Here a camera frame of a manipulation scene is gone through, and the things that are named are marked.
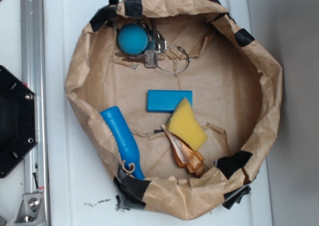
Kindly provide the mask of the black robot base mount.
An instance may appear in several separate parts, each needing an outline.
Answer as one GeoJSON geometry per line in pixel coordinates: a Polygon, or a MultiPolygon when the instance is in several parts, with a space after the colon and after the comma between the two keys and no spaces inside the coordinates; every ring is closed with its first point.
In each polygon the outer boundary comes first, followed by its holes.
{"type": "Polygon", "coordinates": [[[7,177],[37,144],[36,95],[0,67],[0,177],[7,177]]]}

